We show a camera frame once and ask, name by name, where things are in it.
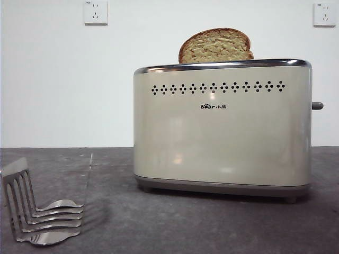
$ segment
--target gray countertop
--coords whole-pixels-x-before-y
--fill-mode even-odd
[[[85,191],[88,163],[93,167]],[[141,191],[132,148],[3,148],[26,157],[38,206],[84,202],[80,235],[35,247],[12,238],[2,197],[1,253],[339,253],[339,147],[312,148],[310,194],[281,198]]]

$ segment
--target power socket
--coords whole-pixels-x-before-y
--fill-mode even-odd
[[[90,1],[84,3],[85,24],[108,24],[107,1]]]
[[[313,4],[313,26],[335,26],[336,5],[335,3]]]

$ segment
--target bread crust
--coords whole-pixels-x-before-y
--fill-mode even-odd
[[[233,29],[233,28],[213,28],[213,29],[208,29],[208,30],[199,32],[199,33],[191,36],[189,39],[187,39],[182,44],[182,46],[180,47],[180,50],[179,50],[179,63],[180,64],[183,63],[182,58],[183,58],[184,50],[185,50],[185,48],[188,46],[188,44],[192,40],[194,40],[196,37],[198,37],[200,35],[208,34],[210,32],[214,32],[214,31],[217,31],[217,32],[220,32],[220,31],[234,31],[234,32],[237,32],[237,33],[241,34],[246,39],[245,45],[246,45],[247,51],[249,52],[249,55],[252,57],[252,59],[254,59],[253,53],[249,50],[251,48],[251,41],[249,40],[249,37],[245,33],[241,32],[239,30]]]

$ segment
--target toaster top rim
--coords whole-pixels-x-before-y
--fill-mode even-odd
[[[275,66],[299,66],[312,68],[308,61],[293,58],[283,59],[252,59],[225,62],[204,62],[204,63],[178,63],[175,65],[160,65],[139,68],[134,75],[150,72],[168,72],[184,70],[205,70],[205,69],[227,69],[246,67],[275,67]]]

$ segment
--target white wall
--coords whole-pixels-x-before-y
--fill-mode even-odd
[[[134,70],[217,27],[245,32],[257,59],[310,61],[313,145],[339,146],[339,30],[312,26],[313,1],[111,0],[108,26],[84,26],[84,0],[1,2],[2,147],[132,146]]]

